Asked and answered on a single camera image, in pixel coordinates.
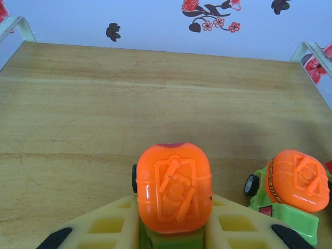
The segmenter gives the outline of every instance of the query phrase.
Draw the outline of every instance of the black toy wheel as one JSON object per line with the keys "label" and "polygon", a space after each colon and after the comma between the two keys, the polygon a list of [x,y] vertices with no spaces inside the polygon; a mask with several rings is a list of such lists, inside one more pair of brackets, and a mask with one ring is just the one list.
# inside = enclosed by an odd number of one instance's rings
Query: black toy wheel
{"label": "black toy wheel", "polygon": [[332,182],[328,181],[328,188],[330,189],[330,202],[332,202]]}
{"label": "black toy wheel", "polygon": [[131,170],[131,185],[133,186],[134,193],[137,193],[136,168],[137,164],[134,164],[133,169]]}
{"label": "black toy wheel", "polygon": [[250,175],[244,185],[244,193],[253,197],[257,194],[259,188],[259,177],[257,175]]}

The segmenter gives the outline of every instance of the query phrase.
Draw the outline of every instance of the black leaf decal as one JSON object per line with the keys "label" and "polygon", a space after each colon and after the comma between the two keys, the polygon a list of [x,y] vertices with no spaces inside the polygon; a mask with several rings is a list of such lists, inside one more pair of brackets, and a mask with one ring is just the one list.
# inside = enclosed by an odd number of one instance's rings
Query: black leaf decal
{"label": "black leaf decal", "polygon": [[106,36],[116,42],[116,39],[121,38],[121,36],[117,33],[120,31],[120,28],[121,27],[117,23],[110,23],[106,29]]}
{"label": "black leaf decal", "polygon": [[290,0],[274,0],[272,2],[271,8],[273,9],[276,15],[279,15],[282,10],[289,9],[289,3],[287,1]]}
{"label": "black leaf decal", "polygon": [[201,11],[182,11],[182,13],[187,17],[196,17],[203,14]]}
{"label": "black leaf decal", "polygon": [[189,30],[193,31],[193,32],[200,33],[201,32],[201,25],[199,25],[199,23],[194,22],[191,25],[189,25]]}
{"label": "black leaf decal", "polygon": [[217,8],[215,6],[213,6],[212,4],[205,4],[204,5],[212,15],[216,16],[216,17],[221,17],[222,15],[219,13],[219,11],[217,10]]}
{"label": "black leaf decal", "polygon": [[230,3],[230,0],[227,0],[227,1],[223,2],[222,9],[231,8],[232,6],[229,3]]}

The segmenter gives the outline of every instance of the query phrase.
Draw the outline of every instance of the green plastic base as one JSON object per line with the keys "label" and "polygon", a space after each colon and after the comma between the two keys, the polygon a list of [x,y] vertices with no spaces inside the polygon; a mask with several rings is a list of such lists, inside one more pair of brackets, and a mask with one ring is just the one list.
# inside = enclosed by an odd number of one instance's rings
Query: green plastic base
{"label": "green plastic base", "polygon": [[204,249],[204,228],[182,234],[158,234],[140,220],[140,249]]}

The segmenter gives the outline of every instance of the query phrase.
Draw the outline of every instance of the white wall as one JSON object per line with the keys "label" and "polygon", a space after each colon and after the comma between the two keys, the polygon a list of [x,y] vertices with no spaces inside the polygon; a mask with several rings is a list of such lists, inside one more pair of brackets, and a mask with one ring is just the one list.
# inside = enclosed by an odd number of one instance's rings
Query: white wall
{"label": "white wall", "polygon": [[[200,0],[220,5],[225,0]],[[332,41],[331,1],[292,0],[276,15],[273,0],[241,0],[241,10],[221,10],[235,33],[212,29],[194,33],[182,0],[5,0],[12,16],[25,16],[39,42],[135,48],[234,57],[289,60],[303,40],[323,47]],[[105,35],[109,23],[121,26],[116,43]]]}

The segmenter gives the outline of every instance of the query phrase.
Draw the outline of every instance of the wood grain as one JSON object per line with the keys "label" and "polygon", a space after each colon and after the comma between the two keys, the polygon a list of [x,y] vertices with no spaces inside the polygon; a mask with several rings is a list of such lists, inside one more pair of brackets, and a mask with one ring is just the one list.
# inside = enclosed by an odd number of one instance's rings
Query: wood grain
{"label": "wood grain", "polygon": [[[332,112],[299,64],[24,43],[0,73],[0,247],[131,193],[155,143],[208,155],[214,192],[243,205],[247,176],[283,149],[332,157]],[[332,207],[318,217],[332,247]]]}

